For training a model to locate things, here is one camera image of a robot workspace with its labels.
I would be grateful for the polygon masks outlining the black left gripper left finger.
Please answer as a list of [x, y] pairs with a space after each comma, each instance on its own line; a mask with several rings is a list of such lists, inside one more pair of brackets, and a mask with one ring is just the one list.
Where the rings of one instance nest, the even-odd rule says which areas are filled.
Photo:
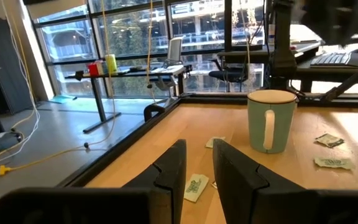
[[179, 223], [186, 141], [177, 140], [121, 188], [25, 187], [0, 198], [5, 223]]

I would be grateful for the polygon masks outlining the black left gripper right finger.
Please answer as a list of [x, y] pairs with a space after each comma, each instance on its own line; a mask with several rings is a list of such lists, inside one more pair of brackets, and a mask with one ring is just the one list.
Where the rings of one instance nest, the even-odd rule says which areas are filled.
[[221, 139], [213, 166], [227, 223], [358, 223], [358, 190], [306, 189]]

